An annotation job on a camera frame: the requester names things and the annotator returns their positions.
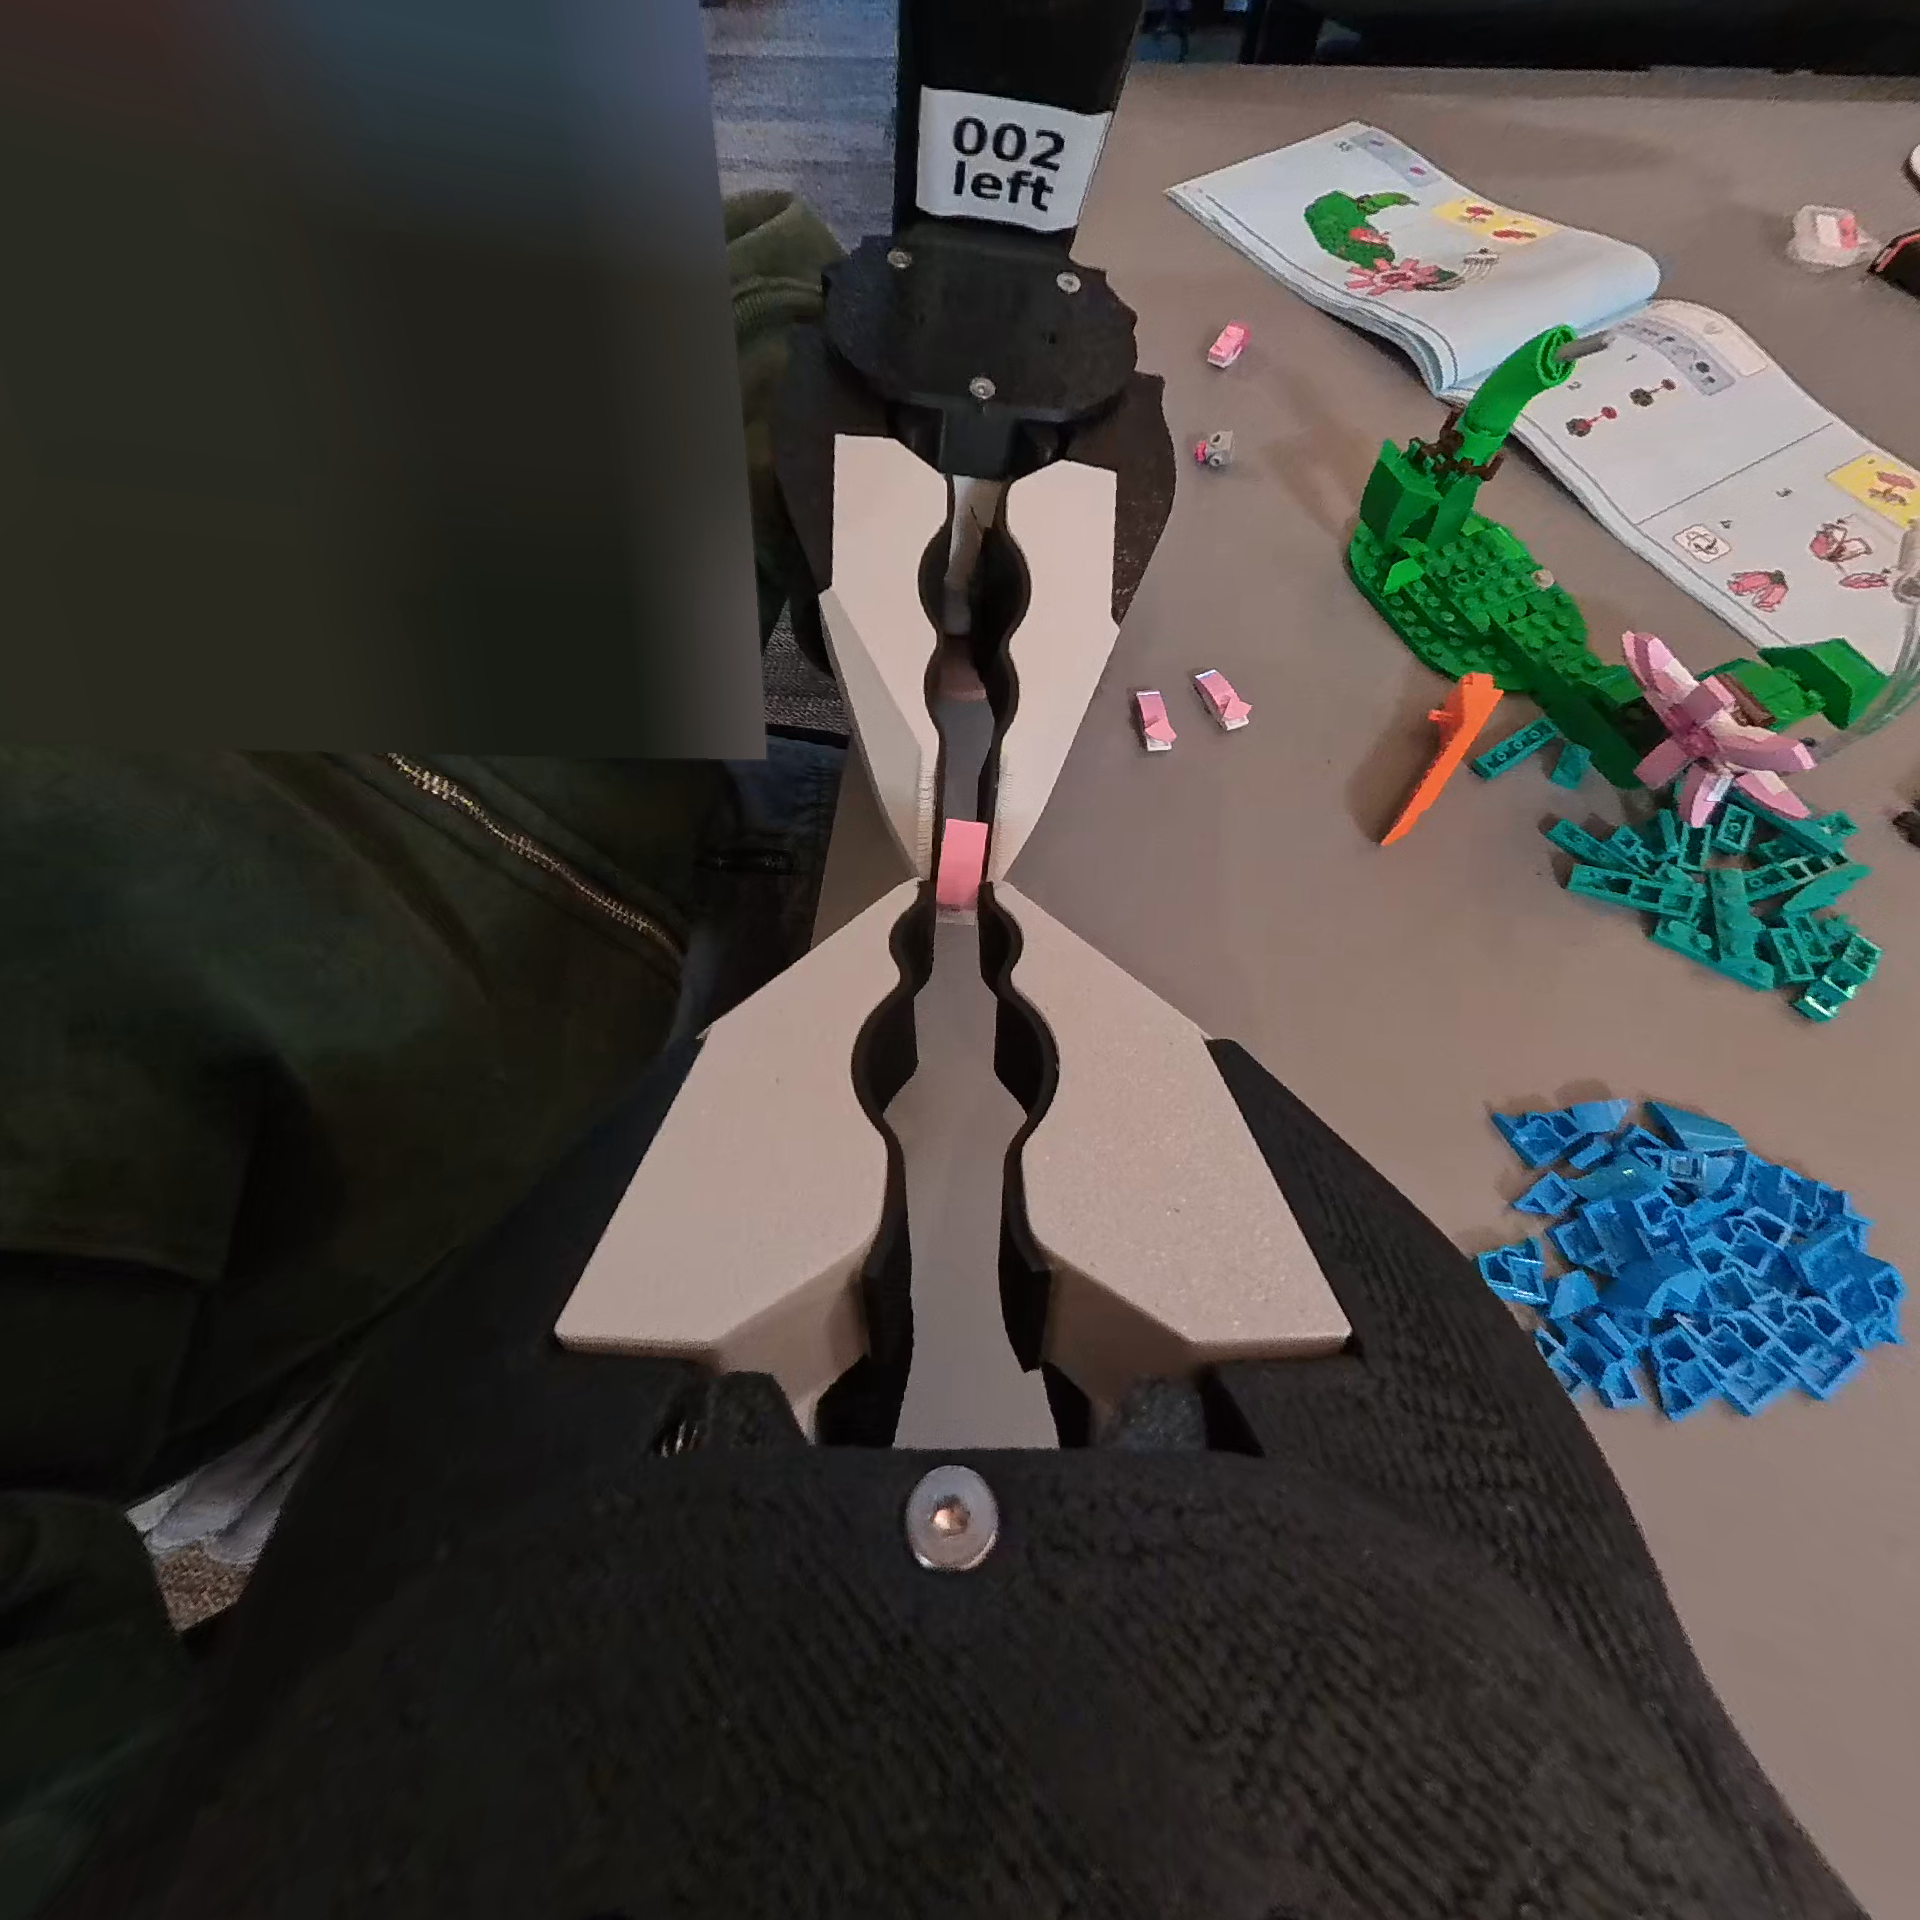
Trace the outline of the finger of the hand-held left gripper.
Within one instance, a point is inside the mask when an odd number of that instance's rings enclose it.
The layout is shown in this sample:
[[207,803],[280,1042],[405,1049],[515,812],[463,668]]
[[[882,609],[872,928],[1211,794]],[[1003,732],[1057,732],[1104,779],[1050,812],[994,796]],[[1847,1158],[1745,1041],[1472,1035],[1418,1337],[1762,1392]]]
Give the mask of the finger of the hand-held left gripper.
[[928,706],[937,622],[922,565],[944,555],[950,514],[947,480],[909,446],[834,437],[823,634],[880,816],[920,881],[934,875],[942,752]]
[[1039,827],[1114,653],[1115,501],[1115,472],[1051,464],[1001,502],[982,665],[997,726],[989,885]]

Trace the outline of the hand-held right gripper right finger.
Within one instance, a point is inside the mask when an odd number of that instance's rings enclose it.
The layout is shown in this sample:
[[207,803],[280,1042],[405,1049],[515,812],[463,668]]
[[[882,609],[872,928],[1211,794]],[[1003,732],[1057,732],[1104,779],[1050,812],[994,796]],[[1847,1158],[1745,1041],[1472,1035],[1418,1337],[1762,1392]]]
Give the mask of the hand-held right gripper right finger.
[[1010,883],[978,893],[992,1068],[1021,1106],[999,1310],[1063,1450],[1142,1390],[1342,1354],[1345,1314],[1211,1038]]

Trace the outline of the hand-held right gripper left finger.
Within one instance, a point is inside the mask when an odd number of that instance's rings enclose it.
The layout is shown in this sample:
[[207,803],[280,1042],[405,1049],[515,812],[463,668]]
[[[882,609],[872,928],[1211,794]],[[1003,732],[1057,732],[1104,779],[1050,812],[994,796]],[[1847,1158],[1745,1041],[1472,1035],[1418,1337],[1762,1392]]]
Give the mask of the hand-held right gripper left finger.
[[895,1445],[914,1354],[904,1149],[934,898],[905,881],[717,1019],[555,1324],[576,1354],[774,1379]]

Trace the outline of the person's left forearm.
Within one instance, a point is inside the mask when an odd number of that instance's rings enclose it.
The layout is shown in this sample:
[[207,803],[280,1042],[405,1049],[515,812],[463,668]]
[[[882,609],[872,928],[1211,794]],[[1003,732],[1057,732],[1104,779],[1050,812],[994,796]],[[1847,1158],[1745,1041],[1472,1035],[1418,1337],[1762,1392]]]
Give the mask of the person's left forearm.
[[846,254],[793,193],[755,188],[726,196],[741,413],[751,443],[774,427],[790,352],[821,323],[826,276]]

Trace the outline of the green lego model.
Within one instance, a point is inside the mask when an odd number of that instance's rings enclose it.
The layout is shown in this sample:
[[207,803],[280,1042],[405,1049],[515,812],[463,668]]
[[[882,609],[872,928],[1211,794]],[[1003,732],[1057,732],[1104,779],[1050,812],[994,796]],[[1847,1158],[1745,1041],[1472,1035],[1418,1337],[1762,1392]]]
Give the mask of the green lego model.
[[1512,449],[1743,637],[1726,674],[1751,725],[1835,746],[1915,706],[1915,460],[1685,301],[1553,326],[1450,394],[1433,434],[1382,446],[1350,572],[1429,670],[1533,700],[1622,788],[1665,738],[1573,593],[1481,510]]

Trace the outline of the lego instruction booklet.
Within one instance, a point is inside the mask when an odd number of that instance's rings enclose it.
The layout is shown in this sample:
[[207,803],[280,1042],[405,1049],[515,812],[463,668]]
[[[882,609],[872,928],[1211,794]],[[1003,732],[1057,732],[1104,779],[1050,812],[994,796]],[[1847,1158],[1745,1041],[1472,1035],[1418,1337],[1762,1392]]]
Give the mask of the lego instruction booklet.
[[1765,646],[1845,640],[1890,678],[1915,460],[1806,394],[1719,312],[1663,298],[1654,256],[1471,193],[1346,124],[1168,190],[1305,301],[1395,342],[1469,400],[1547,326],[1602,346],[1528,405],[1517,442],[1647,565]]

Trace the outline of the pile of blue lego pieces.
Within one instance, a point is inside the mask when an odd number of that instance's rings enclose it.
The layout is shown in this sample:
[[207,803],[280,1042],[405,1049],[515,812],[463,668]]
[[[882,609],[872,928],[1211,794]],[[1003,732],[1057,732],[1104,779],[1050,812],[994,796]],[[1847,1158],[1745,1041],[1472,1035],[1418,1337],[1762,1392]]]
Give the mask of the pile of blue lego pieces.
[[1904,1274],[1857,1201],[1726,1120],[1605,1097],[1491,1123],[1533,1174],[1512,1204],[1530,1227],[1479,1278],[1573,1401],[1751,1420],[1904,1344]]

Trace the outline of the pile of teal lego pieces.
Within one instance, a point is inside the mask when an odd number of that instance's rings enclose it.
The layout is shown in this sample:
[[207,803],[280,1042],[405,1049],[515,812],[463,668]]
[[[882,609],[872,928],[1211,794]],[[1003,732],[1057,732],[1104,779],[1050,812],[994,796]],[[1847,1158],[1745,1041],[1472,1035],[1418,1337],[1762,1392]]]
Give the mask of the pile of teal lego pieces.
[[1845,913],[1869,875],[1842,814],[1787,821],[1737,792],[1693,825],[1677,796],[1608,833],[1553,819],[1565,886],[1624,909],[1695,966],[1787,997],[1815,1025],[1835,1019],[1881,972],[1883,948]]

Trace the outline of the pink lego flower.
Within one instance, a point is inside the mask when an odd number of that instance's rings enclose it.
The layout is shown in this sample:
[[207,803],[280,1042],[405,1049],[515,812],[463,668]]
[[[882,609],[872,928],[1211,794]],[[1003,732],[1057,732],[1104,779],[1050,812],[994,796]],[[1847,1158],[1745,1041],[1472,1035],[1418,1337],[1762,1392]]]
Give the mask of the pink lego flower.
[[1624,665],[1665,736],[1638,763],[1647,788],[1669,787],[1682,825],[1705,830],[1729,801],[1750,801],[1784,822],[1813,810],[1787,778],[1815,768],[1813,747],[1743,718],[1737,694],[1719,678],[1699,678],[1656,634],[1622,636]]

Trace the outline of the orange brick separator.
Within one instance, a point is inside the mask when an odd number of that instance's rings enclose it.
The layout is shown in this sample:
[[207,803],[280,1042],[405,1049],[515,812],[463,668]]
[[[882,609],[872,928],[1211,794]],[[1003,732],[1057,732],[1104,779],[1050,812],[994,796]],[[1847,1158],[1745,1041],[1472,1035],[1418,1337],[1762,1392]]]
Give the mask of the orange brick separator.
[[1400,814],[1383,830],[1379,845],[1392,849],[1406,840],[1443,797],[1455,776],[1464,768],[1472,746],[1496,718],[1504,690],[1489,673],[1462,676],[1440,706],[1429,708],[1433,747],[1426,768],[1408,792]]

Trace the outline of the person's green jacket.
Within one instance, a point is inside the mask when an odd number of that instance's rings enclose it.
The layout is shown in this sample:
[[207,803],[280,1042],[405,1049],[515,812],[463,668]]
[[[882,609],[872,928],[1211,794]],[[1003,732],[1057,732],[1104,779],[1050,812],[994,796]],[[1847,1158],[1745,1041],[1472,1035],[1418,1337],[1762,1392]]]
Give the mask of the person's green jacket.
[[129,1509],[320,1401],[303,1474],[379,1324],[805,950],[843,770],[5,750],[5,1916],[177,1724]]

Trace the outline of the person's grey pants leg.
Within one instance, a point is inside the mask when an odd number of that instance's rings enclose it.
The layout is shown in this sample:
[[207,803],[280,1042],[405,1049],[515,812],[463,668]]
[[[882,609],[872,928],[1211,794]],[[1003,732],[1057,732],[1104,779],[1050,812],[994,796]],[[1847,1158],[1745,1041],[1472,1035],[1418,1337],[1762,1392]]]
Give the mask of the person's grey pants leg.
[[202,1549],[230,1568],[250,1568],[312,1446],[326,1405],[314,1398],[231,1446],[207,1467],[129,1509],[129,1523],[155,1562]]

